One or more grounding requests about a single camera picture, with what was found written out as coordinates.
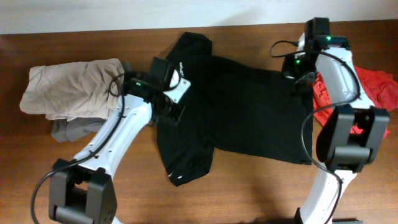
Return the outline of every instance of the gray cloth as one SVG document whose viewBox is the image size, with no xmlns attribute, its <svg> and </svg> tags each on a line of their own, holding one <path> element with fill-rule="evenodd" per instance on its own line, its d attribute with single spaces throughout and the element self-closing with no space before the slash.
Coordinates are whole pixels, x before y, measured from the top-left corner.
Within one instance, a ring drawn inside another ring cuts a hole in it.
<svg viewBox="0 0 398 224">
<path fill-rule="evenodd" d="M 58 119 L 54 121 L 51 137 L 58 142 L 73 142 L 90 133 L 98 132 L 105 121 L 101 118 L 75 118 L 69 122 L 66 119 Z"/>
</svg>

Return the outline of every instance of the cable wire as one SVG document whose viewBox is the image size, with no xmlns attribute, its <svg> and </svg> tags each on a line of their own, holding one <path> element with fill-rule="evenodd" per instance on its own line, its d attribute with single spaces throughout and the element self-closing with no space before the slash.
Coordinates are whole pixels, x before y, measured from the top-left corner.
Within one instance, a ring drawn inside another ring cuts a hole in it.
<svg viewBox="0 0 398 224">
<path fill-rule="evenodd" d="M 122 77 L 123 75 L 124 75 L 124 73 L 122 73 L 122 74 L 120 74 L 120 75 L 114 77 L 114 78 L 112 79 L 112 81 L 111 81 L 111 84 L 112 84 L 113 82 L 115 82 L 118 78 Z M 72 162 L 71 164 L 69 164 L 69 165 L 67 165 L 67 166 L 63 166 L 63 167 L 61 167 L 61 168 L 51 170 L 50 172 L 48 172 L 47 174 L 45 174 L 45 175 L 38 181 L 38 183 L 36 184 L 36 186 L 35 186 L 35 188 L 34 188 L 34 190 L 33 190 L 32 196 L 31 196 L 31 198 L 30 198 L 30 215 L 32 216 L 32 220 L 33 220 L 33 222 L 34 222 L 35 224 L 40 224 L 39 221 L 37 220 L 37 217 L 36 217 L 36 214 L 35 214 L 35 199 L 36 199 L 37 192 L 39 191 L 41 185 L 42 185 L 48 178 L 50 178 L 51 176 L 53 176 L 53 175 L 56 174 L 57 172 L 70 169 L 70 168 L 72 168 L 72 167 L 77 166 L 78 164 L 81 164 L 81 163 L 83 163 L 83 162 L 86 162 L 86 161 L 88 161 L 89 159 L 95 157 L 95 155 L 97 155 L 97 153 L 99 153 L 100 150 L 102 150 L 102 148 L 104 148 L 104 146 L 106 145 L 106 143 L 108 143 L 108 141 L 111 139 L 112 135 L 114 134 L 114 132 L 115 132 L 116 129 L 118 128 L 119 123 L 121 122 L 121 120 L 122 120 L 122 118 L 123 118 L 123 114 L 124 114 L 124 104 L 125 104 L 125 102 L 124 102 L 124 93 L 123 93 L 123 86 L 120 85 L 120 88 L 118 88 L 118 90 L 120 90 L 120 95 L 121 95 L 121 99 L 122 99 L 122 107 L 121 107 L 121 111 L 120 111 L 120 114 L 119 114 L 119 118 L 118 118 L 118 120 L 116 121 L 115 125 L 113 126 L 111 132 L 108 134 L 108 136 L 106 137 L 106 139 L 101 143 L 101 145 L 99 145 L 98 148 L 97 148 L 94 152 L 91 152 L 91 151 L 90 151 L 90 155 L 89 155 L 89 156 L 87 156 L 87 157 L 85 157 L 85 158 L 82 158 L 82 159 L 80 159 L 80 160 L 78 160 L 78 161 Z"/>
<path fill-rule="evenodd" d="M 329 53 L 326 53 L 326 52 L 322 52 L 322 51 L 317 51 L 317 50 L 299 50 L 299 51 L 296 51 L 296 52 L 291 52 L 291 53 L 282 54 L 282 55 L 273 55 L 273 54 L 272 54 L 272 49 L 273 49 L 277 44 L 279 44 L 279 43 L 288 43 L 288 44 L 294 45 L 294 46 L 296 46 L 296 47 L 298 46 L 298 42 L 292 42 L 292 41 L 288 41 L 288 40 L 280 40 L 280 41 L 278 41 L 278 42 L 275 42 L 275 43 L 272 45 L 272 47 L 271 47 L 271 49 L 270 49 L 270 51 L 269 51 L 271 57 L 273 57 L 273 58 L 280 58 L 280 57 L 286 57 L 286 56 L 296 55 L 296 54 L 301 54 L 301 53 L 306 53 L 306 54 L 308 54 L 308 53 L 315 53 L 315 54 L 325 55 L 325 56 L 330 57 L 330 58 L 333 58 L 333 59 L 335 59 L 336 61 L 338 61 L 339 63 L 341 63 L 341 64 L 349 71 L 349 74 L 352 76 L 352 78 L 353 78 L 353 80 L 354 80 L 354 82 L 355 82 L 356 93 L 355 93 L 354 97 L 352 97 L 352 99 L 350 99 L 350 100 L 345 100 L 345 101 L 341 101 L 341 102 L 337 102 L 337 103 L 332 103 L 332 104 L 330 104 L 330 105 L 323 106 L 323 107 L 321 107 L 321 108 L 318 108 L 318 109 L 312 111 L 312 112 L 311 112 L 310 114 L 308 114 L 307 117 L 305 117 L 305 119 L 303 120 L 303 123 L 302 123 L 302 125 L 301 125 L 301 130 L 300 130 L 301 145 L 302 145 L 302 149 L 304 150 L 305 155 L 306 155 L 306 156 L 311 160 L 311 162 L 314 163 L 319 169 L 321 169 L 321 170 L 323 170 L 323 171 L 325 171 L 325 172 L 327 172 L 327 173 L 333 175 L 333 176 L 336 178 L 336 180 L 338 181 L 338 194 L 337 194 L 336 202 L 335 202 L 335 204 L 334 204 L 334 206 L 333 206 L 333 209 L 332 209 L 332 211 L 331 211 L 331 213 L 330 213 L 330 215 L 329 215 L 327 221 L 325 222 L 325 224 L 327 224 L 327 223 L 332 219 L 333 214 L 334 214 L 334 212 L 335 212 L 335 210 L 336 210 L 338 201 L 339 201 L 339 199 L 341 198 L 341 191 L 342 191 L 342 188 L 343 188 L 343 181 L 342 181 L 342 179 L 341 179 L 337 174 L 335 174 L 334 172 L 328 170 L 326 167 L 323 167 L 323 166 L 322 166 L 320 163 L 318 163 L 314 158 L 312 158 L 312 156 L 308 153 L 307 148 L 305 147 L 305 143 L 304 143 L 304 136 L 303 136 L 303 134 L 304 134 L 304 127 L 305 127 L 305 125 L 307 124 L 307 121 L 308 121 L 310 118 L 312 118 L 312 116 L 313 116 L 315 113 L 317 113 L 317 112 L 319 112 L 319 111 L 323 111 L 323 110 L 325 110 L 325 109 L 327 109 L 327 108 L 332 108 L 332 107 L 336 107 L 336 106 L 346 105 L 346 104 L 348 104 L 348 103 L 352 103 L 352 102 L 354 102 L 355 100 L 357 100 L 357 99 L 361 96 L 361 91 L 360 91 L 361 86 L 360 86 L 360 84 L 359 84 L 359 80 L 358 80 L 357 76 L 355 75 L 355 72 L 353 71 L 353 69 L 352 69 L 350 66 L 348 66 L 347 63 L 346 63 L 345 61 L 343 61 L 342 59 L 340 59 L 340 58 L 338 58 L 338 57 L 336 57 L 336 56 L 334 56 L 334 55 L 332 55 L 332 54 L 329 54 Z"/>
</svg>

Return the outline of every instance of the white logo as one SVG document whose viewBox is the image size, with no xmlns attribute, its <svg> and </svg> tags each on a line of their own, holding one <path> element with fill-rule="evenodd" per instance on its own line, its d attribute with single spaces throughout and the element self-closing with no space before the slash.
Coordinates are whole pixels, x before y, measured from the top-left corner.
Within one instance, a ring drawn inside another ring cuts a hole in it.
<svg viewBox="0 0 398 224">
<path fill-rule="evenodd" d="M 180 74 L 182 77 L 184 77 L 184 72 L 182 71 L 182 68 L 183 68 L 182 62 L 180 62 Z"/>
</svg>

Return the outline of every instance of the clothing pile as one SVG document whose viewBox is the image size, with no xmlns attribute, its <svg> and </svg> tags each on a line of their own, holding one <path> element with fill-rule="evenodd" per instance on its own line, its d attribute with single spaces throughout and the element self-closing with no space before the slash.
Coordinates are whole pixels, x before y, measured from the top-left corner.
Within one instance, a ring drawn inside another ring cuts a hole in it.
<svg viewBox="0 0 398 224">
<path fill-rule="evenodd" d="M 34 67 L 19 107 L 25 113 L 55 120 L 52 137 L 57 141 L 75 141 L 98 131 L 115 109 L 118 98 L 108 88 L 122 73 L 118 59 Z"/>
<path fill-rule="evenodd" d="M 167 60 L 191 82 L 179 102 L 185 111 L 178 125 L 162 117 L 157 120 L 157 145 L 175 186 L 209 173 L 215 147 L 310 164 L 301 147 L 300 128 L 314 108 L 330 104 L 320 75 L 313 86 L 295 85 L 280 72 L 214 56 L 211 40 L 189 32 L 179 38 Z M 355 69 L 376 107 L 398 108 L 398 83 L 391 74 Z M 53 138 L 75 141 L 98 131 L 115 109 L 118 99 L 109 94 L 109 84 L 125 70 L 131 68 L 118 59 L 31 68 L 21 110 L 46 114 L 56 120 Z M 120 84 L 112 86 L 112 92 Z M 331 109 L 315 117 L 325 125 L 330 115 Z M 305 126 L 303 139 L 311 155 L 311 124 Z"/>
</svg>

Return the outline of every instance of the black t-shirt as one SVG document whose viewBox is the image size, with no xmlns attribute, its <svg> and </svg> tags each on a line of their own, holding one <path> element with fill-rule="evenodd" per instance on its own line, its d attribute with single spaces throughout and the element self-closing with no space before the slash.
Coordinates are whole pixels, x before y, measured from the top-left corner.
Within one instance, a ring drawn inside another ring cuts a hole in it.
<svg viewBox="0 0 398 224">
<path fill-rule="evenodd" d="M 294 87 L 280 72 L 213 56 L 204 35 L 184 33 L 167 56 L 191 87 L 177 126 L 159 119 L 157 145 L 170 181 L 178 186 L 210 171 L 214 147 L 224 151 L 310 164 L 300 143 L 312 111 L 312 88 Z M 304 140 L 311 154 L 312 125 Z"/>
</svg>

